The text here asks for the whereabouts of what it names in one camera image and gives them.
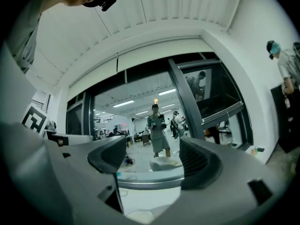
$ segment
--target ceiling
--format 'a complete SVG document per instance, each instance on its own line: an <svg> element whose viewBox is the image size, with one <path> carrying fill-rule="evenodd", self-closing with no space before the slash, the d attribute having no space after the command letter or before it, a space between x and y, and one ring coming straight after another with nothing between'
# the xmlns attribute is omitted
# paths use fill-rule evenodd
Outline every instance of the ceiling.
<svg viewBox="0 0 300 225"><path fill-rule="evenodd" d="M174 88L175 87L172 84L169 74L167 72L161 73L143 78L136 82L124 84L96 96L95 109L96 111L105 111L107 113L120 116L144 118L145 116L152 114L151 107L154 104L154 99L158 99L160 112L180 107L180 101L176 92L171 92L161 96L158 95L160 92L165 92ZM134 102L120 107L113 107L114 105L130 100L133 100Z"/></svg>
<svg viewBox="0 0 300 225"><path fill-rule="evenodd" d="M104 45L113 45L139 28L151 23L147 31L155 30L161 21L203 22L226 28L235 13L239 0L117 0L107 11L100 7L66 7L58 4L45 11L37 35L33 66L29 72L36 87L56 88L73 73L78 60L88 51L96 53ZM83 67L78 68L82 74Z"/></svg>

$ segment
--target face mask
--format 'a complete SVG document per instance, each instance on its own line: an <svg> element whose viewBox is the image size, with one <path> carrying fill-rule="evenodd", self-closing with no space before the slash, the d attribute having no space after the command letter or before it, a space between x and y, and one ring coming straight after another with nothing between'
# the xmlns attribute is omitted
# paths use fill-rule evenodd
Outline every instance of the face mask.
<svg viewBox="0 0 300 225"><path fill-rule="evenodd" d="M274 55L274 54L279 53L279 52L280 52L280 45L278 43L274 42L272 44L272 49L270 51L270 54Z"/></svg>

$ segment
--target gray shorts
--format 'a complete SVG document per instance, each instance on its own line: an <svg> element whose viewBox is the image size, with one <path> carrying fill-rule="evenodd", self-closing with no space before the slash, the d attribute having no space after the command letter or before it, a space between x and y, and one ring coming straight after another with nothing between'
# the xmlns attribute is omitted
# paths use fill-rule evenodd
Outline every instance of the gray shorts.
<svg viewBox="0 0 300 225"><path fill-rule="evenodd" d="M162 138L159 138L159 139L153 139L151 142L152 142L154 153L159 153L163 149L169 149L170 148L169 143L168 143L165 136L162 137Z"/></svg>
<svg viewBox="0 0 300 225"><path fill-rule="evenodd" d="M182 137L184 135L184 129L177 129L177 131L179 137Z"/></svg>

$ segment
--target fluorescent light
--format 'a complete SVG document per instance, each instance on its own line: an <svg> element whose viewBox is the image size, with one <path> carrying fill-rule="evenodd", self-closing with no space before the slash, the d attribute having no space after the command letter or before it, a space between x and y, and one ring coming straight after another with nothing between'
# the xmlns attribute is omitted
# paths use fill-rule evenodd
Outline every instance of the fluorescent light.
<svg viewBox="0 0 300 225"><path fill-rule="evenodd" d="M142 114L142 113L147 113L147 112L149 112L149 111L139 112L136 115L139 115L139 114Z"/></svg>
<svg viewBox="0 0 300 225"><path fill-rule="evenodd" d="M165 92L161 92L161 93L159 93L158 95L164 95L164 94L167 94L167 93L170 93L170 92L175 92L176 91L176 89L172 89L172 90L168 90L168 91L165 91Z"/></svg>
<svg viewBox="0 0 300 225"><path fill-rule="evenodd" d="M162 113L167 113L167 112L170 112L170 111L172 111L172 110L164 111L164 112L162 112Z"/></svg>
<svg viewBox="0 0 300 225"><path fill-rule="evenodd" d="M128 101L128 102L125 102L125 103L121 103L121 104L115 105L115 106L113 106L113 107L120 107L120 106L129 104L129 103L134 103L134 100L131 100L131 101Z"/></svg>
<svg viewBox="0 0 300 225"><path fill-rule="evenodd" d="M173 106L173 105L175 105L175 104L171 104L171 105L168 105L168 106L164 106L164 107L161 107L161 108L165 108L165 107L169 107L169 106Z"/></svg>

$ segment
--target man in gray shirt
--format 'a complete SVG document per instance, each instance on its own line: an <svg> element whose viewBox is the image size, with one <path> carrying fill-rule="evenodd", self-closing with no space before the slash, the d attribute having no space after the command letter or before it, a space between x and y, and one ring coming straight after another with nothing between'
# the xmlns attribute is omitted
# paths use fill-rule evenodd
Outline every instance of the man in gray shirt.
<svg viewBox="0 0 300 225"><path fill-rule="evenodd" d="M154 151L154 157L158 157L158 153L165 149L166 157L171 157L171 149L165 137L162 128L162 119L158 114L158 105L152 106L153 114L148 117L148 129L151 130L151 142Z"/></svg>
<svg viewBox="0 0 300 225"><path fill-rule="evenodd" d="M66 6L96 7L103 0L30 0L17 17L9 35L7 45L17 65L26 73L34 60L38 24L41 14L59 3Z"/></svg>
<svg viewBox="0 0 300 225"><path fill-rule="evenodd" d="M278 69L284 80L283 93L290 101L289 110L293 116L291 129L297 133L300 128L300 67L296 63L296 54L293 49L282 50L274 41L267 43L267 51L271 59L278 59Z"/></svg>
<svg viewBox="0 0 300 225"><path fill-rule="evenodd" d="M295 63L295 52L293 49L281 49L280 45L275 41L267 42L267 51L270 53L270 58L277 58L278 69L284 80L285 95L290 95L299 91L300 82L300 67Z"/></svg>

